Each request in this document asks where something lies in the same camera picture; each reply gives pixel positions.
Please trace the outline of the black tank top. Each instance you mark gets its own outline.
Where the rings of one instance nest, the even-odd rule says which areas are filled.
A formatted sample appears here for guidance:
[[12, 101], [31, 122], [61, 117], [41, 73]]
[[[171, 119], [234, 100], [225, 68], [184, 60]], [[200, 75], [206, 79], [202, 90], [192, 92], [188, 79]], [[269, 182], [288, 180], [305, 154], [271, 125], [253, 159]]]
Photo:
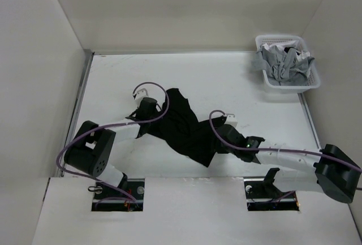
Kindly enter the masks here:
[[166, 92], [169, 109], [162, 119], [151, 123], [148, 134], [164, 140], [177, 153], [208, 167], [216, 153], [216, 136], [209, 121], [198, 120], [178, 88]]

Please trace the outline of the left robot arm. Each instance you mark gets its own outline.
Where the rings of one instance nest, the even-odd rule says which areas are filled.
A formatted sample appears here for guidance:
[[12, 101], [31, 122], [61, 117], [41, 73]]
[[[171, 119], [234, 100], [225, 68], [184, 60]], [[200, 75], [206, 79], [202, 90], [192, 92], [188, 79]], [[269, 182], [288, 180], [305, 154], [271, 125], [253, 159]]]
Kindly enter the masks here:
[[108, 193], [121, 199], [127, 192], [127, 176], [109, 163], [113, 144], [133, 140], [148, 132], [152, 122], [160, 120], [169, 109], [157, 111], [157, 100], [143, 97], [137, 109], [122, 123], [99, 126], [85, 121], [64, 154], [64, 162], [90, 178], [107, 185]]

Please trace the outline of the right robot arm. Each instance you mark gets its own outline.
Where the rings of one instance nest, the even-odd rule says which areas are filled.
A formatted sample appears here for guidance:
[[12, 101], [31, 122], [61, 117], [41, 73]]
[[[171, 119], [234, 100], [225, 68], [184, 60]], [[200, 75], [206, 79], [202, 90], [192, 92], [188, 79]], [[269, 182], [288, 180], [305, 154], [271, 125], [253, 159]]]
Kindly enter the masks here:
[[222, 126], [211, 126], [216, 136], [214, 149], [247, 163], [269, 165], [261, 185], [266, 196], [278, 201], [283, 193], [309, 191], [323, 193], [340, 203], [353, 202], [361, 168], [339, 147], [327, 144], [316, 151], [299, 150], [272, 144], [262, 137], [245, 137], [231, 117], [224, 115]]

